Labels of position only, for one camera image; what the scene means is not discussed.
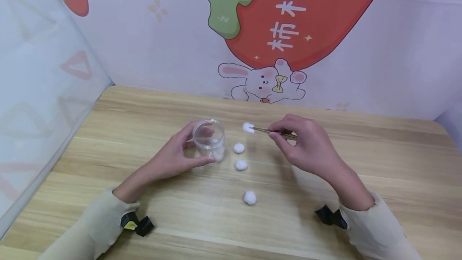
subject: cotton ball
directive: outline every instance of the cotton ball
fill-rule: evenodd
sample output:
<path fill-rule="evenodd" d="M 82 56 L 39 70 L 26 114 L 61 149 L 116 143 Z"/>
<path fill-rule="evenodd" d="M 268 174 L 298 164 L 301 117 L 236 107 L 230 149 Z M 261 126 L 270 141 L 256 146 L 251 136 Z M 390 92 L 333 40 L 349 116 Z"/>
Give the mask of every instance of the cotton ball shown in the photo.
<path fill-rule="evenodd" d="M 240 154 L 240 153 L 244 153 L 245 147 L 244 147 L 243 144 L 238 143 L 238 144 L 235 144 L 232 149 L 233 149 L 234 153 Z"/>
<path fill-rule="evenodd" d="M 238 171 L 244 171 L 244 170 L 246 170 L 247 167 L 248 167 L 248 166 L 247 166 L 247 162 L 246 162 L 245 160 L 238 160 L 238 161 L 234 164 L 234 166 L 236 167 L 236 169 L 237 169 Z"/>
<path fill-rule="evenodd" d="M 225 154 L 224 153 L 221 153 L 221 152 L 212 152 L 212 157 L 217 161 L 217 162 L 221 162 L 223 160 L 223 158 L 225 157 Z"/>
<path fill-rule="evenodd" d="M 244 202 L 248 205 L 255 205 L 257 202 L 257 196 L 253 191 L 247 191 L 244 193 Z"/>
<path fill-rule="evenodd" d="M 244 125 L 242 126 L 242 129 L 244 130 L 244 132 L 249 132 L 249 133 L 255 133 L 255 130 L 252 129 L 254 127 L 253 124 L 249 124 L 249 123 L 244 123 Z"/>

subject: cartoon bunny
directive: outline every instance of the cartoon bunny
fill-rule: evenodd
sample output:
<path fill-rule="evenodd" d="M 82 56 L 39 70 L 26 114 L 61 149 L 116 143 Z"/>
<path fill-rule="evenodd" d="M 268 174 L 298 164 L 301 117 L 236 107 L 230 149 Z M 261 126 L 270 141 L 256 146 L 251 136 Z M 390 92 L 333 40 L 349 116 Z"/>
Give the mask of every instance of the cartoon bunny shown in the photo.
<path fill-rule="evenodd" d="M 274 103 L 283 99 L 300 100 L 305 91 L 299 89 L 306 80 L 306 74 L 301 71 L 292 72 L 288 62 L 277 59 L 275 66 L 262 69 L 250 69 L 235 63 L 222 63 L 218 73 L 224 77 L 245 78 L 245 84 L 234 87 L 231 97 L 235 100 L 249 100 L 249 94 L 256 96 L 260 102 Z"/>

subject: person's left hand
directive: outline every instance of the person's left hand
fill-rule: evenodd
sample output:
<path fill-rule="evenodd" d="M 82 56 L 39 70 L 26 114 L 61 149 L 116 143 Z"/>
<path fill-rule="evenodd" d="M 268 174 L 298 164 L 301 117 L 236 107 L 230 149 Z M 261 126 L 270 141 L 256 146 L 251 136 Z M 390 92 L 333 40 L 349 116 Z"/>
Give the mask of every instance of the person's left hand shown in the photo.
<path fill-rule="evenodd" d="M 213 157 L 187 158 L 184 154 L 186 148 L 195 147 L 194 142 L 189 140 L 193 137 L 193 129 L 196 124 L 197 121 L 193 121 L 174 134 L 151 160 L 113 190 L 113 194 L 126 203 L 133 203 L 137 201 L 146 187 L 155 181 L 171 178 L 192 168 L 214 163 Z"/>
<path fill-rule="evenodd" d="M 214 163 L 213 157 L 200 156 L 187 158 L 184 155 L 186 148 L 194 148 L 193 129 L 197 121 L 187 124 L 182 130 L 174 134 L 160 151 L 143 167 L 143 173 L 150 181 L 171 178 L 192 168 Z"/>

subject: clear plastic jar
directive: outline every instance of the clear plastic jar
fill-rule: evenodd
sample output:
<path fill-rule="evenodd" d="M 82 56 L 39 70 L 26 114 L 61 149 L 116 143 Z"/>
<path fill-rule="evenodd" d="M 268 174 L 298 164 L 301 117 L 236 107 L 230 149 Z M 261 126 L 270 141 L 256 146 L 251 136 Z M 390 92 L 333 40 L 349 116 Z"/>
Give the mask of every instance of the clear plastic jar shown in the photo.
<path fill-rule="evenodd" d="M 192 138 L 201 155 L 214 157 L 217 162 L 225 157 L 225 128 L 218 120 L 201 120 L 192 130 Z"/>

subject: sleeve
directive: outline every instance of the sleeve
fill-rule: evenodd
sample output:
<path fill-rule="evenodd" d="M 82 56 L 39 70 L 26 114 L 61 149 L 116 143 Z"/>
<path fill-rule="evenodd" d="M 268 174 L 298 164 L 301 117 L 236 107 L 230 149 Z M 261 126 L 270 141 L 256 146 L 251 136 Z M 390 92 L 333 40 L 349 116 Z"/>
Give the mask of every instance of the sleeve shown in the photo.
<path fill-rule="evenodd" d="M 122 216 L 140 206 L 138 202 L 122 202 L 112 190 L 104 191 L 91 203 L 82 217 L 38 259 L 95 260 L 105 253 L 122 233 Z"/>
<path fill-rule="evenodd" d="M 387 204 L 376 193 L 371 195 L 374 206 L 367 211 L 353 211 L 340 203 L 350 243 L 366 260 L 421 260 Z"/>

